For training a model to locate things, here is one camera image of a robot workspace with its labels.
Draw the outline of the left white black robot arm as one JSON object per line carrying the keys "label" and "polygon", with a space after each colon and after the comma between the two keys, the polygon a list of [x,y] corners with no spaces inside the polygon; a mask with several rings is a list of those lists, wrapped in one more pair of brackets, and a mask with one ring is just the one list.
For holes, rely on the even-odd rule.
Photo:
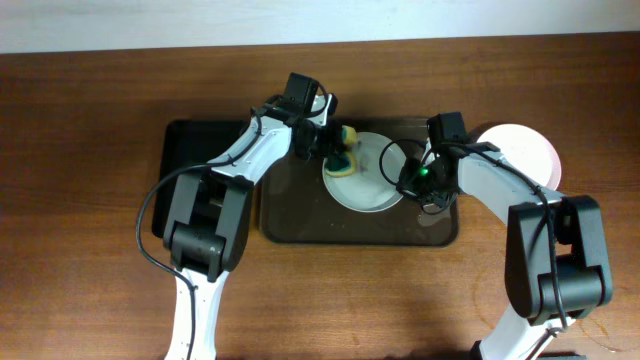
{"label": "left white black robot arm", "polygon": [[167,358],[215,358],[222,290],[246,247],[254,188],[289,152],[313,158],[339,147],[342,129],[331,118],[336,106],[319,81],[292,73],[282,94],[251,109],[247,128],[229,148],[171,174],[163,245],[176,307]]}

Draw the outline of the large clear brown tray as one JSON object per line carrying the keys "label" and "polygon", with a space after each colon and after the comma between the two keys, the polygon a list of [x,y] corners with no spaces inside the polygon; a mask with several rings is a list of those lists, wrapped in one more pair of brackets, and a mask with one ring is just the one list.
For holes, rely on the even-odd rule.
{"label": "large clear brown tray", "polygon": [[[383,149],[380,171],[394,184],[406,159],[421,154],[414,140],[427,137],[423,118],[348,119],[358,133],[391,139]],[[424,213],[403,196],[393,207],[362,213],[340,205],[327,191],[323,162],[294,155],[276,163],[263,178],[260,226],[277,243],[446,247],[459,232],[456,205],[442,213]]]}

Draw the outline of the green and yellow sponge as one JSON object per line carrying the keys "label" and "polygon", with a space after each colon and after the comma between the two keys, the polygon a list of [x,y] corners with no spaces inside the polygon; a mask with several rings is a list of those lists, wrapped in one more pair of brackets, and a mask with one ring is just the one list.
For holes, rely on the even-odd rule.
{"label": "green and yellow sponge", "polygon": [[354,128],[342,125],[331,134],[329,150],[325,158],[324,173],[327,176],[340,178],[355,173],[357,160],[352,148],[358,143],[358,135]]}

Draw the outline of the white plate with black smear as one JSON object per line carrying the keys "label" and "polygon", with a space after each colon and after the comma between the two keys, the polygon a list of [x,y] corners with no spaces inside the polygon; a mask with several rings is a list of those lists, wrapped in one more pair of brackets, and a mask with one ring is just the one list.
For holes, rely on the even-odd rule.
{"label": "white plate with black smear", "polygon": [[322,174],[324,185],[340,205],[357,212],[375,213],[395,206],[403,196],[380,171],[379,158],[391,139],[378,133],[360,132],[354,148],[356,170],[345,177]]}

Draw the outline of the small black tray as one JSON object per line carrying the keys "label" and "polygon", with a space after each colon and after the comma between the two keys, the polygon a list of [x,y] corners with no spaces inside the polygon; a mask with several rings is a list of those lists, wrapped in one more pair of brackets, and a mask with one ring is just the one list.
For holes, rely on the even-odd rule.
{"label": "small black tray", "polygon": [[[246,123],[238,120],[198,121],[174,120],[166,128],[159,179],[172,171],[212,160],[225,152],[246,130]],[[157,193],[152,233],[162,238],[173,199],[176,180],[169,181]],[[196,197],[192,225],[216,226],[221,209],[206,200],[211,195],[221,200],[223,186],[213,179],[205,179]]]}

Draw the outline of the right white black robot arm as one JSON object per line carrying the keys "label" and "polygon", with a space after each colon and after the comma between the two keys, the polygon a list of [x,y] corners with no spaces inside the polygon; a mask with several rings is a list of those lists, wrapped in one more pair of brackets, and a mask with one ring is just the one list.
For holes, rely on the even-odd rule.
{"label": "right white black robot arm", "polygon": [[479,200],[507,227],[509,305],[470,350],[473,359],[536,359],[549,343],[613,297],[601,211],[534,181],[489,142],[472,143],[460,113],[426,122],[421,158],[405,162],[395,188],[426,208],[460,195]]}

